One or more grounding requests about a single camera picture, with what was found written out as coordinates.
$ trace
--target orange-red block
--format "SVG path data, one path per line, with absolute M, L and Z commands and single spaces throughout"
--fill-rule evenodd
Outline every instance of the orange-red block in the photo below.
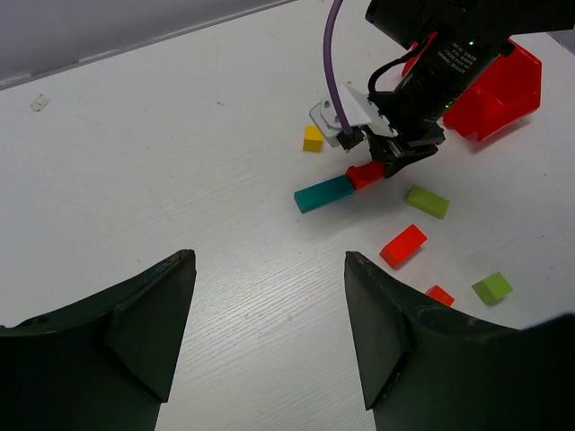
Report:
M 442 304 L 447 305 L 448 307 L 456 300 L 453 296 L 443 290 L 440 286 L 433 286 L 430 290 L 428 290 L 425 295 L 429 296 L 430 298 L 435 299 L 436 301 L 440 301 Z
M 355 190 L 363 189 L 369 184 L 381 180 L 384 177 L 385 169 L 380 162 L 369 162 L 363 166 L 350 166 L 345 172 Z
M 379 255 L 387 264 L 396 269 L 428 239 L 415 224 L 401 232 L 387 244 Z

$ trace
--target robotic arm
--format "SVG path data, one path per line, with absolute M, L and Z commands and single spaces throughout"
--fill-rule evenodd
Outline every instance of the robotic arm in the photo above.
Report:
M 510 36 L 572 29 L 575 1 L 372 0 L 366 18 L 404 48 L 418 47 L 377 69 L 367 95 L 341 86 L 339 114 L 331 91 L 310 117 L 332 146 L 349 151 L 367 140 L 389 178 L 438 151 L 445 141 L 439 118 L 499 55 L 513 52 Z M 421 52 L 393 91 L 376 90 L 385 71 Z M 351 131 L 341 126 L 341 114 Z

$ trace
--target small white debris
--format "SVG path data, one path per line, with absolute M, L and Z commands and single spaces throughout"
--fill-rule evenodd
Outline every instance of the small white debris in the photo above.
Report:
M 40 112 L 41 110 L 46 108 L 46 105 L 48 105 L 49 102 L 50 102 L 50 99 L 48 97 L 46 97 L 44 94 L 41 94 L 32 103 L 31 108 L 34 112 Z

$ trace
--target toy block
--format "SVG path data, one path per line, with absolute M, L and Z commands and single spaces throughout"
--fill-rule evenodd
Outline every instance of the toy block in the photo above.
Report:
M 500 272 L 496 272 L 473 285 L 473 290 L 486 305 L 492 305 L 513 292 L 513 287 Z
M 442 304 L 448 307 L 450 307 L 451 304 L 456 300 L 453 296 L 451 296 L 438 285 L 431 287 L 431 289 L 428 290 L 425 295 L 435 299 L 436 301 L 440 301 Z
M 353 194 L 353 184 L 346 175 L 320 182 L 294 193 L 294 199 L 302 213 L 330 204 Z
M 374 160 L 362 166 L 350 166 L 346 175 L 351 180 L 353 188 L 359 190 L 377 180 L 381 180 L 384 177 L 384 173 L 385 168 L 383 164 Z
M 396 269 L 421 247 L 427 239 L 427 236 L 415 224 L 412 224 L 388 243 L 379 255 L 390 267 Z
M 449 201 L 440 195 L 431 193 L 419 186 L 413 186 L 407 197 L 407 205 L 428 213 L 431 216 L 441 218 L 445 217 Z
M 322 151 L 323 135 L 316 126 L 306 126 L 304 134 L 304 151 Z

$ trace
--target gray wall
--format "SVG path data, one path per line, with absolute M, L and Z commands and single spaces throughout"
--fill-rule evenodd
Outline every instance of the gray wall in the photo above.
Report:
M 551 34 L 555 40 L 561 43 L 566 49 L 575 54 L 575 30 L 554 31 Z
M 2 0 L 0 89 L 289 1 Z

